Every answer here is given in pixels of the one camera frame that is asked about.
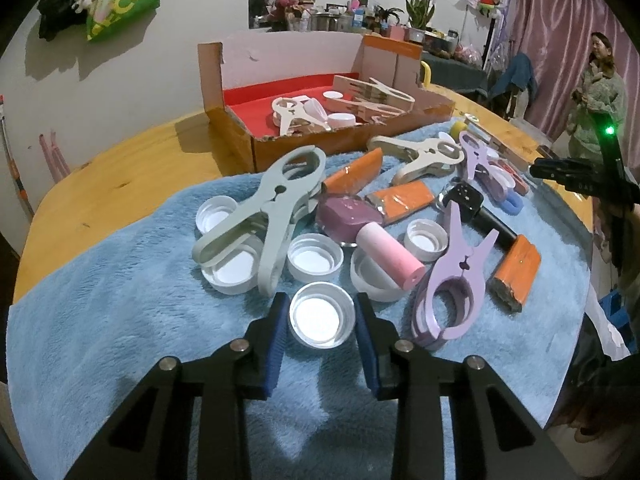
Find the grey-green large clamp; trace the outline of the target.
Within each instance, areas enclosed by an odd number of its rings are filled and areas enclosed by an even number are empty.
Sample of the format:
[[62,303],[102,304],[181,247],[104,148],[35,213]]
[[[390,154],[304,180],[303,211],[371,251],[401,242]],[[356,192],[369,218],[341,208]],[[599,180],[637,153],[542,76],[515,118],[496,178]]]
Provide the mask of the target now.
[[252,196],[200,237],[192,248],[192,259],[203,268],[216,266],[263,230],[257,288],[262,296],[273,296],[297,223],[316,209],[325,175],[326,153],[314,145],[283,155],[262,174]]

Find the pink cylinder bottle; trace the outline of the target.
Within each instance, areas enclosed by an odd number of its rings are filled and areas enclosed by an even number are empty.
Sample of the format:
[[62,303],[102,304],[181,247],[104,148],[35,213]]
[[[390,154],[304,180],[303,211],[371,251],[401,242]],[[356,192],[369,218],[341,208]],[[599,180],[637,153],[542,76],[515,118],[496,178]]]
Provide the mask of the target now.
[[412,289],[424,277],[424,264],[380,224],[363,226],[356,243],[402,290]]

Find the orange packet back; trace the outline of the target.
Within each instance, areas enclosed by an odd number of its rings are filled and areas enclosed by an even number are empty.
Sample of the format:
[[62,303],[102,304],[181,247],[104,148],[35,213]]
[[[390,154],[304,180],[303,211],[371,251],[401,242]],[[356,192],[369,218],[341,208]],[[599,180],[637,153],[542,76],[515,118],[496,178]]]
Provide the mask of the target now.
[[383,151],[375,148],[355,159],[323,181],[323,191],[331,194],[357,194],[381,172]]

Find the blue fleece towel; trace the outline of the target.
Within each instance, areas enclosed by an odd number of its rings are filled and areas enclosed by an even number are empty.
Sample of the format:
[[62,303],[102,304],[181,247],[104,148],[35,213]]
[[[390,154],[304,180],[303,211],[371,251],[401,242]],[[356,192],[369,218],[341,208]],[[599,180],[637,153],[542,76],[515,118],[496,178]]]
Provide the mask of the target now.
[[[198,207],[246,200],[257,174],[191,186],[44,278],[9,310],[11,408],[34,475],[61,479],[108,416],[163,356],[192,361],[245,332],[268,308],[258,292],[215,292],[193,261]],[[510,228],[541,265],[520,313],[487,296],[445,359],[485,358],[536,421],[554,407],[582,325],[591,236],[547,185],[536,183]],[[328,351],[286,346],[273,396],[247,407],[257,479],[386,479],[396,406],[375,400],[356,342]]]

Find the orange wrapped packet front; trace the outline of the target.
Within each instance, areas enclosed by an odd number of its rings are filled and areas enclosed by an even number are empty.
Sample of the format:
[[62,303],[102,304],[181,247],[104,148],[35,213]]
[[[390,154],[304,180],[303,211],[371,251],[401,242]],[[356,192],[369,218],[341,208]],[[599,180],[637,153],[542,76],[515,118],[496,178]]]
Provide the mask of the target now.
[[489,281],[490,291],[511,311],[520,313],[526,304],[541,264],[536,246],[518,235]]

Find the broom stick orange tip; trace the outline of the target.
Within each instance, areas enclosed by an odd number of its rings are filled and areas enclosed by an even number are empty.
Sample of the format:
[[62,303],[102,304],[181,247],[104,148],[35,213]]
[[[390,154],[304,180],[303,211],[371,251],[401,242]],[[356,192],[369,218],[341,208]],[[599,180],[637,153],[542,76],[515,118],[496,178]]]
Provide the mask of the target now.
[[28,218],[34,218],[35,211],[32,208],[32,204],[29,201],[26,188],[21,179],[20,172],[18,171],[17,164],[14,155],[11,150],[11,143],[9,139],[8,127],[6,126],[6,113],[4,112],[4,96],[0,96],[0,124],[1,124],[1,139],[4,152],[6,153],[6,161],[8,162],[9,172],[14,181],[16,192],[20,198],[25,211],[28,214]]

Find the pink bunny plush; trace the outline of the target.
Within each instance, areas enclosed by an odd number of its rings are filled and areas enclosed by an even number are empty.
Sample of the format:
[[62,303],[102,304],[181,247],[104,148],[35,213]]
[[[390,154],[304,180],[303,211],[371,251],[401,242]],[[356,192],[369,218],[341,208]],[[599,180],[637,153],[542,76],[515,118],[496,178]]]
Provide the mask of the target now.
[[298,4],[299,0],[274,0],[270,12],[271,23],[273,25],[285,26],[286,12],[291,9],[296,9]]

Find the purple nail polish bottle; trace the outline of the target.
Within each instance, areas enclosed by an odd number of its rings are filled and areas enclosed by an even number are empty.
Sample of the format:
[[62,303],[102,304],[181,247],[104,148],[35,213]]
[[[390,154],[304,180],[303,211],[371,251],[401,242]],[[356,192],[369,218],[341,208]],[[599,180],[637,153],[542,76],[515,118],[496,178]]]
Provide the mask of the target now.
[[383,215],[357,195],[323,194],[316,210],[318,229],[335,243],[355,247],[358,232],[369,223],[382,226]]

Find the cardboard box red bottom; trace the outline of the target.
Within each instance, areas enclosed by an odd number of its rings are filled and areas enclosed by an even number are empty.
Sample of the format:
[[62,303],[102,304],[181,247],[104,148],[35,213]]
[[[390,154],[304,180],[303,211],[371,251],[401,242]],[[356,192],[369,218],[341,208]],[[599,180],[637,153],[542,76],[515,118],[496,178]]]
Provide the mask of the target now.
[[[454,101],[427,90],[416,44],[349,32],[239,32],[198,45],[203,107],[212,140],[232,151],[245,172],[266,170],[279,157],[314,144],[326,154],[360,151],[374,136],[398,136],[446,122]],[[343,76],[380,82],[414,99],[398,117],[363,120],[354,128],[281,136],[272,119],[274,99],[308,96],[322,101]]]

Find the white lid left back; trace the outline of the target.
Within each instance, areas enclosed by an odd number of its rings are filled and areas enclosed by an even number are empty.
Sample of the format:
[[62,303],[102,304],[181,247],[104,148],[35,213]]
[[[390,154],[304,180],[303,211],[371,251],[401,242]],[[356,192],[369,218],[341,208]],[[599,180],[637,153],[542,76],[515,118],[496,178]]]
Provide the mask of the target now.
[[202,235],[228,218],[238,208],[236,200],[230,196],[218,195],[206,200],[196,212],[195,225]]

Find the cream clamp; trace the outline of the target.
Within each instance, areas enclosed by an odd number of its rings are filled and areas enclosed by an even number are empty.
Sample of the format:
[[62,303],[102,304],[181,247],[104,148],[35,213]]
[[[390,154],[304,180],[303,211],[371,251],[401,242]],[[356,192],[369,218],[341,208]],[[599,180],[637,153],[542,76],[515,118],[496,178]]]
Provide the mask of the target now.
[[404,162],[396,171],[392,185],[406,184],[424,176],[446,176],[465,160],[464,151],[457,144],[436,138],[407,141],[374,136],[367,148],[369,151],[379,148],[384,155],[394,156]]

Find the white lid under grey clamp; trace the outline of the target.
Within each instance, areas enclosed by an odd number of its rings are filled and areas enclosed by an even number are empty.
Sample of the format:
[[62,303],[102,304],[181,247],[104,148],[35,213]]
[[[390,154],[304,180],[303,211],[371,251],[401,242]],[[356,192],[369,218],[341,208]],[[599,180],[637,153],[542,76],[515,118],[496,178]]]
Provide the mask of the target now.
[[242,295],[257,286],[257,272],[264,244],[255,235],[214,266],[201,268],[201,274],[217,292]]

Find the white clamp in box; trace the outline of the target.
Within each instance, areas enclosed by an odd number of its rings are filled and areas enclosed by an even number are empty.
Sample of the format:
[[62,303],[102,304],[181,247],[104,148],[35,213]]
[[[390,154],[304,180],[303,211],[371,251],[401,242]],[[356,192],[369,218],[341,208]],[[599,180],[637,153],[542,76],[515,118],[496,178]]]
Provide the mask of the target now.
[[324,131],[331,130],[326,119],[320,119],[308,114],[303,102],[279,96],[272,101],[271,108],[273,113],[280,118],[278,125],[280,136],[287,136],[288,130],[292,128],[294,122],[306,122],[307,125],[320,127]]

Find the person in grey sweater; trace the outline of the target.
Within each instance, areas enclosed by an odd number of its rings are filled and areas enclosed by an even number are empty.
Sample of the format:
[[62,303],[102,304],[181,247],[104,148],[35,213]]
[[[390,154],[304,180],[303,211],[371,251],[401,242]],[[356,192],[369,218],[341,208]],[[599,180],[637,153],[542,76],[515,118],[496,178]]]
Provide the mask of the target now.
[[564,132],[570,137],[571,158],[602,160],[594,113],[611,118],[619,141],[623,140],[627,115],[627,93],[623,78],[616,72],[611,41],[602,32],[590,35],[588,64],[572,93],[574,110],[567,118]]

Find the large purple clamp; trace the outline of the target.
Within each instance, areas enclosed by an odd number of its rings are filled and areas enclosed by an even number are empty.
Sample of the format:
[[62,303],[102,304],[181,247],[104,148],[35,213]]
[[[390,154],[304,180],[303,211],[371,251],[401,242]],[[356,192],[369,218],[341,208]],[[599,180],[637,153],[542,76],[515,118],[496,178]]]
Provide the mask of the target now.
[[488,146],[469,131],[459,134],[459,143],[465,154],[464,180],[477,180],[496,203],[504,202],[514,190],[515,181],[511,175],[491,162]]

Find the black shower head brush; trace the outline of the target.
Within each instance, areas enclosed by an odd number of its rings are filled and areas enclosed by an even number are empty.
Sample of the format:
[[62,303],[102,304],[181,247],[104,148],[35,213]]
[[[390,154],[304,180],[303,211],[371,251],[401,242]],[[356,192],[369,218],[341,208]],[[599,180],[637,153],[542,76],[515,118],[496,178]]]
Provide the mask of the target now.
[[452,200],[459,206],[462,223],[469,224],[482,234],[496,230],[497,244],[506,252],[516,242],[518,234],[484,206],[484,195],[472,184],[454,179],[454,182],[449,183],[437,196],[441,210]]

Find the white jar lid front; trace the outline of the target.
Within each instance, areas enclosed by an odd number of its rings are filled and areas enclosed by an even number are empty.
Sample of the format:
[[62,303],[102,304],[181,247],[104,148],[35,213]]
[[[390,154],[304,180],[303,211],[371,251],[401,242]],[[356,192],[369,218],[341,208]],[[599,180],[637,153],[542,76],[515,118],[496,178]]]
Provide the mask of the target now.
[[314,350],[341,346],[355,324],[354,300],[340,286],[329,282],[303,286],[288,307],[288,325],[294,338]]

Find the small white lid right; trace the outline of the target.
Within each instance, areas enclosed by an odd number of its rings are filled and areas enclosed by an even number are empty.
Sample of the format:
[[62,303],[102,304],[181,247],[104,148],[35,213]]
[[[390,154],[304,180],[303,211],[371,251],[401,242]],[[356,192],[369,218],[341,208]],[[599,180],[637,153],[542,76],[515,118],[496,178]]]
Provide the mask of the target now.
[[404,236],[404,246],[423,263],[435,262],[448,248],[448,233],[435,221],[411,221]]

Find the potted green plant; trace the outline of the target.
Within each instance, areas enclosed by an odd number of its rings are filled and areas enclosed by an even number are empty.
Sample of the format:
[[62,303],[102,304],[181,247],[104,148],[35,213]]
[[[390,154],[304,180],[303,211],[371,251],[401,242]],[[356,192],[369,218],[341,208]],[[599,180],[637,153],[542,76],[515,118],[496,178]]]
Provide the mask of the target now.
[[436,0],[405,0],[408,23],[412,28],[425,30],[435,14]]

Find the wooden clamp in box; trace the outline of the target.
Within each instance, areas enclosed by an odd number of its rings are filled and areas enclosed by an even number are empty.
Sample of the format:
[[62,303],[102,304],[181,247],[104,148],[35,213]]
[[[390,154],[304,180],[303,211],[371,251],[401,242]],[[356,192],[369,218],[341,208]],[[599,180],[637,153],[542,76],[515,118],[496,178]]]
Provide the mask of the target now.
[[326,92],[323,95],[326,110],[332,113],[350,113],[364,122],[405,115],[416,105],[413,96],[390,88],[374,78],[362,81],[335,75],[333,92],[341,93],[342,97],[330,96]]

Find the small purple clamp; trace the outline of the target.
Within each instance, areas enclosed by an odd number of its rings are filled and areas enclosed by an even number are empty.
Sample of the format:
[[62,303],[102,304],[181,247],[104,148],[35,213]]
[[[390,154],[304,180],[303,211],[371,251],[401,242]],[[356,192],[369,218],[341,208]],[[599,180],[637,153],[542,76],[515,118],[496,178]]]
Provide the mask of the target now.
[[[413,306],[413,338],[430,351],[461,338],[477,320],[486,292],[484,265],[498,238],[492,229],[477,246],[466,244],[460,207],[453,200],[445,209],[445,226],[448,248],[432,266]],[[454,325],[442,327],[437,321],[434,299],[439,292],[448,292],[454,300]]]

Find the pink curtain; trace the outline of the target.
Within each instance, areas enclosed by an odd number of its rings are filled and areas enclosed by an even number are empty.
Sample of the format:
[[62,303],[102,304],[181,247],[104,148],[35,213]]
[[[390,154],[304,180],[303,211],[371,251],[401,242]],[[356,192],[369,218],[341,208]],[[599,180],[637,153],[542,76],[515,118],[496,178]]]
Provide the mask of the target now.
[[526,119],[552,138],[560,135],[570,94],[587,66],[592,32],[612,41],[627,92],[625,136],[634,142],[639,135],[639,50],[604,0],[516,0],[512,51],[529,57],[538,84]]

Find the blue round tape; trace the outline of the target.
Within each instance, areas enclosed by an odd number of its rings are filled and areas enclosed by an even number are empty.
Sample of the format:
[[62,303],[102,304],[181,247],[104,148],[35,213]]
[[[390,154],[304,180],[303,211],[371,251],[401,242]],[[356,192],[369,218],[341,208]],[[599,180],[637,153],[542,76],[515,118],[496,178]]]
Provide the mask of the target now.
[[509,216],[517,216],[524,207],[522,196],[510,190],[506,194],[506,198],[497,204],[497,207]]

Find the large pink-beige clamp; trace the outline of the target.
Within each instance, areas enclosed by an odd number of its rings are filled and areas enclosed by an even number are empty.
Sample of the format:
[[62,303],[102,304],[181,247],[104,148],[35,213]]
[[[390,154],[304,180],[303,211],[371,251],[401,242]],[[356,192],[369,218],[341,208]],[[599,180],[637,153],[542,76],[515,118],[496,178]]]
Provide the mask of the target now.
[[504,144],[496,136],[493,136],[480,124],[477,124],[476,122],[468,122],[466,125],[468,126],[470,133],[475,134],[478,138],[480,138],[480,140],[497,151],[502,158],[508,160],[516,169],[520,170],[521,172],[527,172],[529,170],[530,162],[527,159],[525,159],[517,152],[514,152],[512,148],[509,148],[506,144]]

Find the white lid centre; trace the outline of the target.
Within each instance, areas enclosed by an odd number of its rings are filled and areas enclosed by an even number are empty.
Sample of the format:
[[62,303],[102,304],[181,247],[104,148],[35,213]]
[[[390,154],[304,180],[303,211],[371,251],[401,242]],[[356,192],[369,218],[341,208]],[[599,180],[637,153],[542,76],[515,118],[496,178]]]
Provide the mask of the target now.
[[333,280],[341,271],[344,252],[329,237],[308,233],[292,240],[286,258],[288,272],[296,281],[312,283]]

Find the orange packet middle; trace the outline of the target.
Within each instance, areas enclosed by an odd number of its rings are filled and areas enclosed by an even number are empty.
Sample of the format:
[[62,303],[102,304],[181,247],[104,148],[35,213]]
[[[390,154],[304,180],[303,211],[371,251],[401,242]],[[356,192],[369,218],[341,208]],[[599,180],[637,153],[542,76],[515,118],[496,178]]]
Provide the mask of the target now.
[[366,201],[382,214],[384,226],[430,206],[434,199],[433,192],[422,181],[394,185],[366,195]]

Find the dark covered side table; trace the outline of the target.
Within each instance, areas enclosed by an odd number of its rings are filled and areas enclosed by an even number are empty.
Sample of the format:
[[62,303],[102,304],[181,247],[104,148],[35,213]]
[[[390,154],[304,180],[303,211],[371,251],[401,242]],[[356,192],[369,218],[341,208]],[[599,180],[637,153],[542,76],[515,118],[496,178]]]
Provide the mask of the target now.
[[460,61],[439,58],[426,51],[422,52],[422,61],[430,66],[432,84],[438,84],[473,101],[487,98],[488,78],[484,70]]

